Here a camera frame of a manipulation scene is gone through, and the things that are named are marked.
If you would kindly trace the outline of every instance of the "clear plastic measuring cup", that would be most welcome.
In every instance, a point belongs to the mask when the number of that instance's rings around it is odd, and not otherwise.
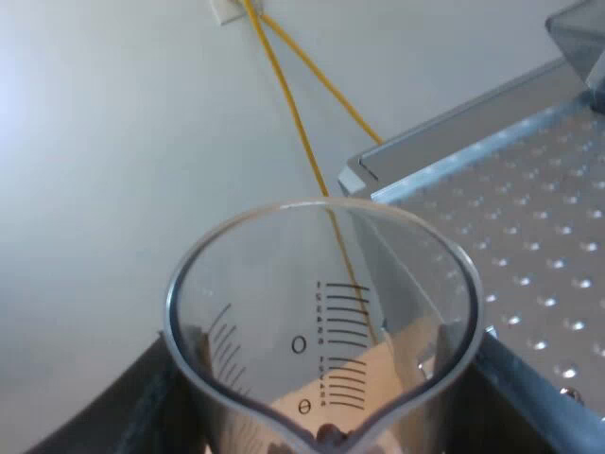
[[[441,452],[480,291],[464,251],[409,213],[296,201],[187,253],[165,334],[216,454]]]

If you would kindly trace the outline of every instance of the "metal edge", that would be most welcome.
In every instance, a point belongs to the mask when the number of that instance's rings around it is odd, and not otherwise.
[[[356,155],[355,157],[351,158],[347,162],[347,165],[345,166],[343,171],[340,173],[340,175],[341,176],[342,175],[350,176],[350,174],[353,173],[357,177],[357,179],[359,181],[361,181],[364,185],[363,185],[363,187],[360,187],[359,183],[357,183],[355,185],[351,185],[351,180],[352,180],[351,178],[348,178],[348,179],[339,178],[338,182],[340,184],[343,194],[346,196],[370,199],[374,192],[376,192],[380,189],[383,189],[386,186],[388,186],[392,183],[395,183],[396,181],[399,180],[399,179],[395,179],[395,178],[390,178],[390,179],[385,178],[383,172],[381,172],[381,169],[378,168],[377,166],[372,165],[372,158],[377,157],[377,156],[382,157],[382,156],[384,156],[385,153],[400,151],[399,149],[396,149],[396,148],[404,148],[406,146],[407,140],[409,140],[411,138],[414,138],[414,139],[419,138],[419,137],[422,138],[423,134],[428,135],[431,132],[436,133],[436,131],[434,131],[434,129],[436,127],[440,127],[442,125],[447,125],[449,123],[459,121],[459,120],[463,119],[463,117],[464,118],[472,117],[473,115],[476,114],[476,111],[478,110],[479,107],[490,108],[491,106],[489,104],[489,101],[491,101],[493,104],[493,107],[490,110],[490,113],[492,115],[496,116],[496,115],[498,115],[499,110],[498,110],[498,106],[495,105],[494,101],[510,100],[510,97],[515,94],[517,89],[526,87],[526,85],[530,84],[531,82],[537,83],[537,85],[540,86],[541,77],[547,76],[550,73],[557,73],[558,71],[568,71],[569,74],[574,75],[569,80],[569,82],[570,82],[569,86],[564,87],[564,90],[562,90],[563,99],[568,99],[569,97],[573,97],[573,96],[576,96],[577,94],[581,93],[581,91],[582,91],[581,90],[581,88],[582,88],[581,81],[579,79],[576,79],[575,73],[569,67],[569,65],[565,62],[565,60],[563,58],[560,58],[560,59],[551,61],[529,73],[524,74],[523,76],[521,76],[517,79],[514,79],[510,82],[500,85],[499,87],[495,88],[494,90],[491,90],[490,92],[488,92],[482,96],[472,99],[469,102],[466,102],[460,106],[457,106],[456,108],[454,108],[446,113],[438,115],[435,118],[432,118],[431,120],[426,121],[426,122],[422,123],[421,125],[419,125],[415,128],[412,128],[409,131],[406,131],[396,137],[393,137],[392,139],[388,140],[388,142],[386,142],[378,147],[374,147],[369,150],[366,150],[366,151]],[[543,84],[543,85],[545,85],[546,89],[552,90],[552,87],[549,87],[548,84]],[[553,98],[552,103],[550,103],[550,104],[542,103],[540,105],[536,105],[536,106],[534,106],[533,110],[531,109],[532,106],[528,106],[527,103],[525,103],[525,102],[518,103],[519,105],[518,105],[518,108],[516,108],[516,110],[518,110],[519,112],[517,113],[516,118],[517,119],[522,118],[522,117],[527,116],[528,114],[535,114],[536,112],[539,112],[540,110],[545,109],[545,108],[549,107],[550,105],[557,104],[557,103],[558,103],[558,99]],[[492,128],[491,133],[497,132],[497,131],[507,127],[511,123],[513,123],[513,121],[504,119],[504,120],[502,120],[501,124],[494,126]],[[477,140],[479,140],[479,139],[483,138],[485,135],[487,135],[485,133],[476,133],[475,135],[473,135],[473,133],[468,130],[464,130],[464,134],[469,136],[468,139],[466,140],[466,143],[464,144],[464,146],[471,145],[474,142],[476,142]],[[452,152],[458,151],[461,148],[463,148],[463,147],[439,149],[439,150],[437,150],[437,153],[439,154],[439,156],[436,159],[433,159],[431,162],[427,162],[426,164],[430,165],[433,162],[438,161],[440,158],[446,157],[449,154],[451,154]]]

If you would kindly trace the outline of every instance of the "metal table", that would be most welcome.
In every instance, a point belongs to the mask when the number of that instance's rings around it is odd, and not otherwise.
[[[554,61],[354,157],[339,183],[457,241],[481,274],[487,325],[603,416],[605,117],[589,103]]]

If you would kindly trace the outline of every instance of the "measurement markings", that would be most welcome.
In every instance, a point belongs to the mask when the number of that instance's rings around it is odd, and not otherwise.
[[[366,393],[364,390],[362,390],[361,388],[356,388],[354,386],[348,386],[348,385],[328,385],[329,388],[339,388],[342,390],[351,390],[351,391],[357,391],[358,393]]]
[[[327,295],[326,298],[328,300],[350,300],[350,301],[358,301],[359,303],[369,303],[370,301],[365,298],[357,298],[356,296],[346,296],[346,295]]]
[[[239,377],[242,376],[242,374],[244,374],[246,372],[246,366],[242,367],[241,370],[237,373],[237,375],[235,376],[235,378],[233,379],[233,381],[231,382],[231,385],[229,385],[230,388],[232,388],[235,383],[237,382],[237,380],[239,379]]]
[[[216,376],[217,379],[220,379],[220,376],[223,375],[223,372],[225,372],[225,369],[227,368],[229,361],[231,361],[232,358],[235,356],[235,354],[237,352],[239,352],[240,348],[241,348],[241,345],[237,345],[237,347],[231,352],[231,354],[229,355],[229,357],[227,358],[225,363],[220,367],[220,371],[218,371],[218,375]]]
[[[225,355],[227,355],[227,352],[231,349],[231,347],[233,346],[233,344],[231,342],[229,342],[227,344],[227,347],[222,351],[222,353],[218,356],[218,364],[220,365],[222,363],[222,360],[225,358]]]
[[[328,378],[331,378],[333,380],[347,380],[347,381],[354,381],[355,383],[361,383],[362,385],[365,385],[366,382],[363,380],[360,380],[359,378],[352,378],[350,376],[343,376],[343,375],[329,375]]]
[[[356,395],[343,394],[343,393],[330,393],[333,397],[347,397],[349,399],[358,400],[359,402],[365,402],[366,399],[363,397],[357,397]]]
[[[354,312],[355,314],[368,315],[367,310],[352,309],[350,307],[327,306],[326,310],[342,310],[344,312]]]
[[[330,366],[331,371],[347,371],[347,372],[355,372],[356,374],[365,375],[365,371],[359,371],[357,369],[352,369],[350,367],[338,367],[338,366]]]
[[[218,350],[220,350],[220,347],[223,346],[223,344],[225,343],[225,341],[231,336],[231,334],[233,334],[233,332],[235,331],[235,329],[236,329],[236,326],[233,325],[233,327],[229,330],[229,332],[225,336],[223,336],[223,339],[218,343],[218,347],[215,350],[215,355],[216,355],[216,352]]]
[[[213,328],[216,326],[216,324],[218,323],[218,321],[220,320],[220,318],[225,315],[225,312],[227,312],[227,310],[229,310],[229,308],[231,307],[231,303],[227,304],[223,310],[220,311],[220,313],[216,316],[215,320],[212,322],[212,324],[210,325],[210,329],[208,330],[208,333],[210,334],[210,332],[213,330]]]
[[[218,338],[220,338],[220,335],[223,334],[223,331],[225,330],[225,328],[227,327],[227,324],[224,323],[220,329],[218,330],[218,332],[215,334],[215,337],[213,339],[213,342],[216,343],[216,341],[218,341]]]
[[[325,319],[327,322],[336,322],[336,323],[353,323],[360,324],[362,326],[368,326],[365,322],[360,322],[359,320],[351,320],[351,319]]]
[[[363,287],[363,286],[358,286],[356,284],[337,284],[337,283],[334,283],[334,282],[329,282],[325,286],[326,287],[338,287],[338,288],[356,288],[357,290],[370,291],[369,288]]]
[[[330,401],[330,405],[344,405],[347,407],[353,407],[354,409],[360,409],[360,410],[364,410],[363,407],[361,407],[360,405],[356,405],[356,404],[350,404],[349,402],[335,402],[335,401]]]
[[[358,359],[353,359],[353,358],[341,358],[341,357],[329,357],[328,358],[329,361],[346,361],[346,362],[354,362],[356,364],[361,364],[362,366],[365,366],[366,363],[363,361],[359,361]]]
[[[237,367],[237,363],[236,362],[233,363],[233,366],[231,366],[231,368],[229,369],[229,372],[227,373],[227,375],[225,375],[225,381],[229,380],[229,377],[231,376],[231,374],[235,370],[235,367]]]
[[[368,345],[360,342],[350,342],[348,340],[328,340],[328,343],[341,343],[344,345],[352,345],[354,347],[368,348]]]
[[[351,331],[349,329],[328,329],[328,333],[352,334],[354,336],[360,336],[362,338],[368,337],[366,333],[360,333],[359,331]]]

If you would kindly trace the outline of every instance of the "yellow cable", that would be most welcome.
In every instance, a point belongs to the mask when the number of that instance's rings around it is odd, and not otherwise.
[[[290,46],[290,48],[298,55],[302,61],[309,67],[309,69],[315,74],[321,83],[327,88],[332,95],[342,104],[351,117],[357,122],[357,124],[365,131],[377,144],[382,144],[383,140],[376,132],[370,127],[368,123],[361,117],[361,115],[351,105],[349,100],[338,90],[337,87],[321,72],[316,64],[309,58],[309,56],[294,42],[294,40],[277,24],[273,19],[267,16],[265,13],[260,15],[261,19],[267,24],[284,42]]]
[[[284,73],[282,71],[280,63],[277,61],[277,57],[275,57],[275,54],[273,53],[273,49],[271,48],[271,45],[268,42],[267,36],[265,35],[265,32],[263,31],[263,28],[261,27],[261,25],[258,21],[258,16],[256,14],[254,7],[252,6],[251,0],[240,0],[240,2],[246,9],[246,12],[248,13],[248,15],[250,16],[252,26],[254,27],[254,30],[256,31],[256,34],[258,35],[258,38],[259,38],[261,44],[265,48],[265,52],[267,53],[268,59],[271,62],[271,66],[273,67],[275,76],[277,76],[277,79],[279,80],[280,85],[282,86],[282,90],[284,91],[285,100],[287,101],[287,105],[290,108],[292,117],[294,118],[294,123],[296,125],[296,129],[299,132],[299,136],[301,137],[302,145],[304,146],[304,149],[306,151],[306,156],[309,160],[309,163],[311,164],[311,168],[313,168],[313,173],[315,174],[315,178],[318,181],[318,185],[320,186],[321,194],[324,197],[329,197],[328,188],[326,187],[323,177],[321,176],[321,171],[318,166],[317,160],[315,159],[315,155],[313,154],[313,149],[311,149],[309,140],[306,137],[306,132],[304,131],[304,126],[301,121],[301,117],[299,116],[299,112],[296,108],[296,103],[294,102],[294,97],[292,96],[292,93],[290,92],[290,89],[287,86],[287,82],[285,81]],[[334,233],[337,237],[338,247],[340,248],[340,252],[342,253],[342,258],[344,260],[345,268],[347,269],[347,273],[349,274],[349,278],[351,279],[351,282],[353,284],[357,285],[357,280],[355,279],[353,265],[351,263],[351,258],[349,257],[349,255],[347,253],[347,249],[344,244],[344,239],[342,238],[342,233],[340,232],[340,228],[338,227],[338,221],[337,221],[336,215],[330,208],[327,209],[327,212],[330,217],[330,221],[332,222],[332,227],[334,228]],[[361,299],[360,290],[358,288],[356,288],[355,292],[357,293],[357,297],[359,299]],[[370,336],[372,338],[372,341],[374,344],[376,344],[377,338],[376,338],[375,333],[373,332],[372,325],[370,324],[369,315],[365,315],[364,317],[366,318],[366,322],[368,323],[368,328],[370,330]]]
[[[304,126],[301,121],[301,117],[299,116],[299,111],[296,109],[296,103],[294,102],[294,98],[290,93],[290,89],[287,86],[287,82],[285,81],[284,73],[282,72],[282,68],[280,67],[280,63],[277,62],[277,58],[273,53],[273,49],[271,48],[271,44],[268,43],[267,36],[265,36],[265,32],[258,21],[258,16],[256,15],[256,11],[252,6],[251,0],[241,0],[246,12],[250,16],[250,20],[256,34],[258,35],[258,39],[261,44],[265,48],[265,52],[267,53],[267,57],[271,62],[271,66],[273,66],[273,71],[275,72],[275,76],[280,82],[282,86],[282,90],[284,91],[285,100],[287,101],[287,105],[290,108],[290,112],[292,113],[292,117],[294,118],[294,124],[296,125],[296,129],[299,132],[299,136],[301,137],[302,145],[304,146],[304,150],[306,151],[306,157],[311,164],[311,168],[313,169],[313,173],[315,174],[315,178],[320,185],[321,194],[324,197],[328,197],[328,188],[325,185],[325,181],[321,176],[320,167],[318,166],[318,162],[315,159],[315,155],[313,154],[313,150],[311,149],[311,145],[309,144],[309,139],[306,137],[306,132],[304,131]]]

